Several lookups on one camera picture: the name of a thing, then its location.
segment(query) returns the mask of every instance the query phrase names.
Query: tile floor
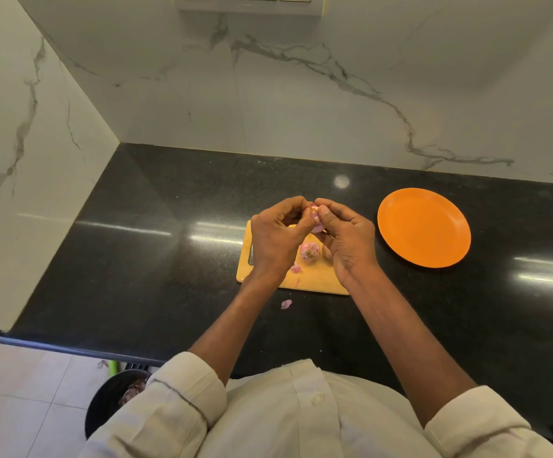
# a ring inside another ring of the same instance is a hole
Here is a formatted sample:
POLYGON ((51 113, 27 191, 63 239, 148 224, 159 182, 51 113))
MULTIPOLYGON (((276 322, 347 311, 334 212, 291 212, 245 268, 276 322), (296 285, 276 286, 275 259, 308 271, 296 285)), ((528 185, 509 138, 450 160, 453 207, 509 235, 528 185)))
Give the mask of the tile floor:
POLYGON ((0 458, 75 458, 99 361, 0 344, 0 458))

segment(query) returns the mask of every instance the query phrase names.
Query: person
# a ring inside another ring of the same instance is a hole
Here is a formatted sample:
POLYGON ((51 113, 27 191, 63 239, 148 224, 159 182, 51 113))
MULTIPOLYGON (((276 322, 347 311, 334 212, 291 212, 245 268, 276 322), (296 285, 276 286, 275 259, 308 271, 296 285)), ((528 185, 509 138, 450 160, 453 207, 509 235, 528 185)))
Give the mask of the person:
POLYGON ((326 229, 316 236, 407 399, 311 360, 229 380, 251 326, 315 226, 312 203, 297 196, 253 216, 254 267, 235 299, 80 456, 553 457, 552 444, 496 392, 478 386, 389 281, 376 259, 373 223, 329 199, 315 203, 326 229))

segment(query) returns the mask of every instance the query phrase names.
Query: marble wall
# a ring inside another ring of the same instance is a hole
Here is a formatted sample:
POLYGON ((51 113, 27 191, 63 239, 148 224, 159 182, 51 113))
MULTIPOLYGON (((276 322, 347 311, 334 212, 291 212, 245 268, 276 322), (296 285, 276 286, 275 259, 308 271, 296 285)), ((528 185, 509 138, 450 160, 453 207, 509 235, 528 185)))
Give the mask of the marble wall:
POLYGON ((553 0, 20 0, 127 142, 553 182, 553 0))
POLYGON ((0 0, 0 329, 26 304, 118 139, 16 0, 0 0))

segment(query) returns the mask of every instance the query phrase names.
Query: cutting board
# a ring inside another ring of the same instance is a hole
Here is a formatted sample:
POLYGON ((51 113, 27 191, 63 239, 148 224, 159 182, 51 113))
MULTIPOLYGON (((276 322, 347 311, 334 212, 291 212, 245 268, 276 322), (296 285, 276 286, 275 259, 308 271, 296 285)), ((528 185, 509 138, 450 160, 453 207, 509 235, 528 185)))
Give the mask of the cutting board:
MULTIPOLYGON (((309 234, 304 242, 316 242, 319 246, 322 246, 315 235, 309 234)), ((251 255, 251 222, 247 222, 247 229, 245 231, 245 238, 242 242, 241 258, 239 259, 239 267, 236 271, 236 280, 242 283, 246 277, 249 276, 253 265, 249 264, 249 257, 251 255)), ((328 262, 323 255, 321 255, 314 262, 307 262, 300 257, 300 250, 298 249, 298 255, 296 262, 302 271, 300 273, 287 272, 287 276, 279 286, 280 288, 298 289, 300 291, 314 291, 314 292, 327 292, 329 294, 342 294, 349 295, 349 292, 342 287, 334 267, 331 262, 328 262)))

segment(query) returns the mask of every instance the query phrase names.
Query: shirt sleeve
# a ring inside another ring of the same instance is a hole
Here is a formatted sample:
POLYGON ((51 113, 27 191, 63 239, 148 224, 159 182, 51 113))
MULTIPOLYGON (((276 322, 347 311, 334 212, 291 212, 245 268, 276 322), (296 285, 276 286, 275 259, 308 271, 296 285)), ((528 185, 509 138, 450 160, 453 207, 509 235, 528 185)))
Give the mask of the shirt sleeve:
POLYGON ((553 458, 553 445, 488 386, 448 402, 425 435, 445 458, 553 458))
POLYGON ((193 458, 226 406, 215 371, 183 352, 92 434, 80 458, 193 458))

